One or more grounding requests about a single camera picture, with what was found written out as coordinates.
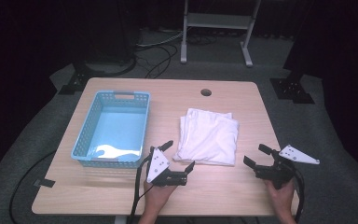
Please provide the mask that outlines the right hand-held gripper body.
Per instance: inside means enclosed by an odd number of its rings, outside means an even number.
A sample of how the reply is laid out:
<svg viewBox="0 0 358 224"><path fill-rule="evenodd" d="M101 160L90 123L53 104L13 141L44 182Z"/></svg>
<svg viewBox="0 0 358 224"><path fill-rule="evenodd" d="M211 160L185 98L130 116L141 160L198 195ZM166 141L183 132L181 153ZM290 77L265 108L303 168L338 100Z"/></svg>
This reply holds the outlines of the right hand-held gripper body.
<svg viewBox="0 0 358 224"><path fill-rule="evenodd" d="M319 164L318 159L288 145L280 151L272 149L270 156L273 164L256 165L254 168L255 176L263 180L270 180L275 189L280 189L284 183L289 182L296 173L295 162L306 164Z"/></svg>

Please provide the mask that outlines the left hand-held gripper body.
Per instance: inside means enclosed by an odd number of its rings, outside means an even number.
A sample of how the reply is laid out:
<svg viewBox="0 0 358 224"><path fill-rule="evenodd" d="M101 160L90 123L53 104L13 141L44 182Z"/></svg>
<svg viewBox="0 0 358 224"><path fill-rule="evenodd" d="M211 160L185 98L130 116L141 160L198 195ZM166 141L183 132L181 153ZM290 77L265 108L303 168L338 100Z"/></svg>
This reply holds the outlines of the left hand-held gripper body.
<svg viewBox="0 0 358 224"><path fill-rule="evenodd" d="M163 151L153 147L146 168L146 182L158 187L185 186L187 173L171 171L170 165Z"/></svg>

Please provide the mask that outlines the white cloth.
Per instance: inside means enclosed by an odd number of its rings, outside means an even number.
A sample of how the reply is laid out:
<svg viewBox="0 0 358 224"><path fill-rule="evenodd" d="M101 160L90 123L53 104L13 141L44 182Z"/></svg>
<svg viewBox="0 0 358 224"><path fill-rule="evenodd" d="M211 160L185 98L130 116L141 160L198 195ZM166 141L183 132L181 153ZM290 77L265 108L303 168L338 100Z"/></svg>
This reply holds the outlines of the white cloth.
<svg viewBox="0 0 358 224"><path fill-rule="evenodd" d="M189 108L180 118L175 161L234 166L239 123L231 113Z"/></svg>

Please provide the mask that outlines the light blue plastic basket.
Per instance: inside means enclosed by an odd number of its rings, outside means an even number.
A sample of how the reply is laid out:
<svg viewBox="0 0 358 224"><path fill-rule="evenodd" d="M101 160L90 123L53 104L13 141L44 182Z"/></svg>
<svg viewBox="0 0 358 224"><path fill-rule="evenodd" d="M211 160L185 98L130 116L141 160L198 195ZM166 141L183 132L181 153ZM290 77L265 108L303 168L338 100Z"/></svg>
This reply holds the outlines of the light blue plastic basket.
<svg viewBox="0 0 358 224"><path fill-rule="evenodd" d="M97 91L71 152L85 167L135 169L143 158L150 93Z"/></svg>

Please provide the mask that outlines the person's right hand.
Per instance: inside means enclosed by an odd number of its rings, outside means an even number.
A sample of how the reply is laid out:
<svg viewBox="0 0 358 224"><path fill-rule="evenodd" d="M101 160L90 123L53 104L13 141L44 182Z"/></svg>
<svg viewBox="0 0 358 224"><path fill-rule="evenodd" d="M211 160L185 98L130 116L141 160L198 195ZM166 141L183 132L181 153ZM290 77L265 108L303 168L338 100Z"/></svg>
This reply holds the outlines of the person's right hand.
<svg viewBox="0 0 358 224"><path fill-rule="evenodd" d="M295 190L294 180L284 183L280 189L275 189L270 180L265 180L264 184L276 216L290 217Z"/></svg>

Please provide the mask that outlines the person's left hand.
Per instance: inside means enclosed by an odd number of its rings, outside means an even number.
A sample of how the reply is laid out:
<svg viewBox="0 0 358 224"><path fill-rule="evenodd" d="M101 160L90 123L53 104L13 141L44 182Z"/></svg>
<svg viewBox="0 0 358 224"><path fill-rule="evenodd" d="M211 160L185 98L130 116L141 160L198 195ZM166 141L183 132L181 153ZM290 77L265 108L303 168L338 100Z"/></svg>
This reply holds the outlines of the person's left hand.
<svg viewBox="0 0 358 224"><path fill-rule="evenodd" d="M150 183L144 182L144 190L145 209L143 216L156 217L176 190L176 186L155 187Z"/></svg>

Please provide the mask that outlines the black stand base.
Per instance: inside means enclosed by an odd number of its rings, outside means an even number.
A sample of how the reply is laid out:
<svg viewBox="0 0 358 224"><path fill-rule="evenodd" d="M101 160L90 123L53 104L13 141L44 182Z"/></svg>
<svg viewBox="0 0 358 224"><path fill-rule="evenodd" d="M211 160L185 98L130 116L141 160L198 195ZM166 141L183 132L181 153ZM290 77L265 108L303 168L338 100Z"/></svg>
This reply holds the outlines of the black stand base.
<svg viewBox="0 0 358 224"><path fill-rule="evenodd" d="M301 73L291 72L286 78L272 78L270 82L280 100L291 100L294 104L313 104L312 97L300 83L302 77Z"/></svg>
<svg viewBox="0 0 358 224"><path fill-rule="evenodd" d="M77 91L83 91L88 81L93 77L103 77L104 71L91 69L85 62L73 63L75 72L72 74L67 84L59 90L59 94L75 94Z"/></svg>

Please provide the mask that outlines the dark tape strip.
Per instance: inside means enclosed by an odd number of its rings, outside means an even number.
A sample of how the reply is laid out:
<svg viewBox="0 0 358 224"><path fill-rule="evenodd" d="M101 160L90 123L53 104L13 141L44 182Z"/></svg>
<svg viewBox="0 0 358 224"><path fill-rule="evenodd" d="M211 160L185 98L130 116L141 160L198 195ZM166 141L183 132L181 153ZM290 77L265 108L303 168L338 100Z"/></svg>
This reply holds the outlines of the dark tape strip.
<svg viewBox="0 0 358 224"><path fill-rule="evenodd" d="M49 179L36 179L36 181L34 182L34 186L38 188L40 187L52 188L54 184L55 182Z"/></svg>

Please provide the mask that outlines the white metal stand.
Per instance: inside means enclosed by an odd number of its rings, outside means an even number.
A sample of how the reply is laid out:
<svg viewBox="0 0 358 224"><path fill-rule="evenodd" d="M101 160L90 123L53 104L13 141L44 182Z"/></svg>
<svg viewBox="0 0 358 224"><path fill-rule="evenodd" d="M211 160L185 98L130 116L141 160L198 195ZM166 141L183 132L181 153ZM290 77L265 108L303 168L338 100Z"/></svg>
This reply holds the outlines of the white metal stand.
<svg viewBox="0 0 358 224"><path fill-rule="evenodd" d="M261 2L262 0L255 0L255 6L250 16L239 16L189 12L188 0L185 0L180 63L186 64L187 62L187 31L190 28L237 29L246 32L245 38L241 41L241 52L246 66L248 68L253 67L254 64L248 50L248 45Z"/></svg>

